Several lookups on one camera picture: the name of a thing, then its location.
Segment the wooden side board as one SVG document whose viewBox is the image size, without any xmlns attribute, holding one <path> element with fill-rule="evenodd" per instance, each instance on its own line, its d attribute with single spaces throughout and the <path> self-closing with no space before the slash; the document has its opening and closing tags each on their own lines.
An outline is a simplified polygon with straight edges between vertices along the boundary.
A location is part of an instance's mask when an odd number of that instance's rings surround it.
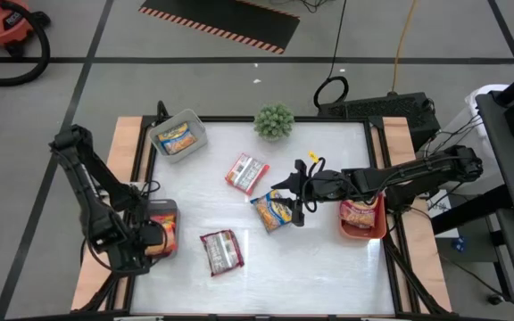
<svg viewBox="0 0 514 321">
<path fill-rule="evenodd" d="M 118 117 L 117 119 L 106 165 L 120 181 L 130 182 L 133 180 L 132 170 L 141 123 L 141 117 Z M 82 309 L 88 304 L 109 274 L 110 272 L 96 262 L 88 248 L 85 247 L 71 309 Z"/>
<path fill-rule="evenodd" d="M 383 118 L 384 136 L 392 165 L 416 159 L 405 118 Z M 436 246 L 427 204 L 418 198 L 402 215 L 413 272 L 435 301 L 451 312 L 444 273 Z"/>
</svg>

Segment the orange plastic bin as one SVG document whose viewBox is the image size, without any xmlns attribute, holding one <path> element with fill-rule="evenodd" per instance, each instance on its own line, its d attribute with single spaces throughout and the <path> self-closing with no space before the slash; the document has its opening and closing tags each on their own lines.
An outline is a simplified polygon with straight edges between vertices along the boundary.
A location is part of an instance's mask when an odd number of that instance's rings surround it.
<svg viewBox="0 0 514 321">
<path fill-rule="evenodd" d="M 348 225 L 339 218 L 338 213 L 338 226 L 341 235 L 351 239 L 382 239 L 386 235 L 387 226 L 384 195 L 380 194 L 375 199 L 375 202 L 377 202 L 376 223 L 372 228 L 358 228 L 356 226 Z"/>
</svg>

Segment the black mat with hazard stripes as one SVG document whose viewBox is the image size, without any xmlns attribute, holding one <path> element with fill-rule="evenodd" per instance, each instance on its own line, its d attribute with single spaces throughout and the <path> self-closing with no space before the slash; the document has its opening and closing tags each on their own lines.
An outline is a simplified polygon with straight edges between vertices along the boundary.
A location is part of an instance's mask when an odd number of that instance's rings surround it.
<svg viewBox="0 0 514 321">
<path fill-rule="evenodd" d="M 216 37 L 283 54 L 300 18 L 249 0 L 145 0 L 139 12 Z"/>
</svg>

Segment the light grey plastic bin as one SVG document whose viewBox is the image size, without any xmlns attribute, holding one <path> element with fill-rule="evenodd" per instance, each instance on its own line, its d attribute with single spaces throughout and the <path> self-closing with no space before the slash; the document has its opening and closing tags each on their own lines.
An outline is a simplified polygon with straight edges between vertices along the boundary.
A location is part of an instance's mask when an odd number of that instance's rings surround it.
<svg viewBox="0 0 514 321">
<path fill-rule="evenodd" d="M 188 124 L 192 134 L 197 138 L 197 141 L 185 150 L 173 155 L 169 155 L 162 149 L 160 145 L 160 140 L 157 136 L 162 132 L 170 128 L 173 128 L 176 125 L 179 125 L 183 122 L 186 122 Z M 205 146 L 208 142 L 206 128 L 204 124 L 202 123 L 201 119 L 190 109 L 185 109 L 177 115 L 170 117 L 167 120 L 164 120 L 160 125 L 157 125 L 154 128 L 152 128 L 149 132 L 149 138 L 155 149 L 169 163 L 176 163 L 178 161 L 181 161 L 189 154 Z"/>
</svg>

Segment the blue yellow noodle pack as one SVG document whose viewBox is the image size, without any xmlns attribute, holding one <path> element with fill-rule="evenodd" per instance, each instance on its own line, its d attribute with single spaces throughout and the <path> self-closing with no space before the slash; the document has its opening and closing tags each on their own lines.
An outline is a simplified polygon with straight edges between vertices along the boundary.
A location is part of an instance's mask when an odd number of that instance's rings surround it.
<svg viewBox="0 0 514 321">
<path fill-rule="evenodd" d="M 162 132 L 157 137 L 162 149 L 169 155 L 181 152 L 197 141 L 186 122 Z"/>
<path fill-rule="evenodd" d="M 277 198 L 282 198 L 282 194 L 278 190 L 271 190 L 262 197 L 250 200 L 268 233 L 292 222 L 291 210 L 284 204 L 274 202 Z"/>
</svg>

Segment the black equipment box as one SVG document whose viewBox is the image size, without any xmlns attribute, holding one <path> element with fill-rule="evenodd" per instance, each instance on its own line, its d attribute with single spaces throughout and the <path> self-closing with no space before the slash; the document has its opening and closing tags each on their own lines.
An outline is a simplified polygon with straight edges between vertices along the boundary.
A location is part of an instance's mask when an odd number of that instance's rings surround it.
<svg viewBox="0 0 514 321">
<path fill-rule="evenodd" d="M 321 104 L 318 107 L 318 115 L 343 119 L 404 117 L 415 151 L 425 145 L 440 129 L 435 116 L 434 102 L 423 92 Z"/>
</svg>

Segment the dark red noodle pack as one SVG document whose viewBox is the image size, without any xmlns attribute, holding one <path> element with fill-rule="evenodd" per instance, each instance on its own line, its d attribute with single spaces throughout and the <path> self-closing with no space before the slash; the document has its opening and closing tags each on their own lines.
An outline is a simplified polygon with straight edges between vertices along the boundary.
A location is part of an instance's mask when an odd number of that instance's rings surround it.
<svg viewBox="0 0 514 321">
<path fill-rule="evenodd" d="M 202 235 L 200 240 L 207 254 L 211 276 L 218 276 L 245 265 L 239 243 L 232 230 Z"/>
<path fill-rule="evenodd" d="M 346 224 L 358 228 L 372 228 L 376 223 L 377 202 L 342 201 L 340 204 L 339 218 Z"/>
</svg>

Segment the green plant in patterned pot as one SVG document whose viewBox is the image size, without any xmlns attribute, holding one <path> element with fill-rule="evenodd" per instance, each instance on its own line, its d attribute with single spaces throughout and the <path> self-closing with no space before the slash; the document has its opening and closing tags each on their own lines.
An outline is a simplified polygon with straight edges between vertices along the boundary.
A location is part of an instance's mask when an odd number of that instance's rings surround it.
<svg viewBox="0 0 514 321">
<path fill-rule="evenodd" d="M 254 117 L 253 129 L 266 141 L 289 137 L 294 124 L 293 112 L 283 103 L 264 105 Z"/>
</svg>

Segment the orange noodle pack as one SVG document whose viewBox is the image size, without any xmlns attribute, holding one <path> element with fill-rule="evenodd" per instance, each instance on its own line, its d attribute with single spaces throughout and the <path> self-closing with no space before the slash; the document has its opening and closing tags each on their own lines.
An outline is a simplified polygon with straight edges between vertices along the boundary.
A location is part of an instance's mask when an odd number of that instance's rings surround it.
<svg viewBox="0 0 514 321">
<path fill-rule="evenodd" d="M 246 195 L 253 194 L 254 187 L 269 170 L 269 165 L 242 153 L 231 167 L 225 181 Z"/>
<path fill-rule="evenodd" d="M 146 254 L 155 258 L 171 256 L 178 249 L 177 241 L 177 214 L 167 213 L 151 216 L 151 220 L 162 225 L 165 231 L 165 238 L 162 244 L 150 246 Z"/>
</svg>

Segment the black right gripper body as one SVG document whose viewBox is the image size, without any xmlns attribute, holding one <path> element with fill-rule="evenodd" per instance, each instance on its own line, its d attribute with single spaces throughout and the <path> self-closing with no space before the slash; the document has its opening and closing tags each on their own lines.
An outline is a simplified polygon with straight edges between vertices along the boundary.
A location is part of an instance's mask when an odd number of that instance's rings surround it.
<svg viewBox="0 0 514 321">
<path fill-rule="evenodd" d="M 344 198 L 344 176 L 334 170 L 322 170 L 307 178 L 301 191 L 304 201 L 340 201 Z"/>
</svg>

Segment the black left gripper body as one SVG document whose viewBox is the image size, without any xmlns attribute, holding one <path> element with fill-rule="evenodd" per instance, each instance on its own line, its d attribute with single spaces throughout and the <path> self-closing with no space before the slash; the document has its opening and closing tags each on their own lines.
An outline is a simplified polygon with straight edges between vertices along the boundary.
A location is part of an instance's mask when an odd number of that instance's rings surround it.
<svg viewBox="0 0 514 321">
<path fill-rule="evenodd" d="M 164 241 L 164 229 L 155 221 L 146 221 L 139 228 L 139 236 L 144 246 L 162 245 Z"/>
</svg>

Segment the dark grey plastic bin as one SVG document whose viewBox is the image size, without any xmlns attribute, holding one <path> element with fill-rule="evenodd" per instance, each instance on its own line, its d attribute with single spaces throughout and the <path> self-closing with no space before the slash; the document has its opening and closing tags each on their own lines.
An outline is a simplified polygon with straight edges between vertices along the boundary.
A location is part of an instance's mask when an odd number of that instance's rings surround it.
<svg viewBox="0 0 514 321">
<path fill-rule="evenodd" d="M 174 200 L 171 199 L 160 199 L 160 200 L 151 200 L 148 204 L 148 215 L 151 219 L 151 216 L 154 215 L 161 215 L 161 214 L 167 214 L 167 213 L 176 213 L 177 214 L 177 241 L 178 241 L 178 223 L 179 223 L 179 210 L 178 205 Z M 176 250 L 171 256 L 165 257 L 165 258 L 155 258 L 151 257 L 153 259 L 167 259 L 172 258 L 177 254 Z"/>
</svg>

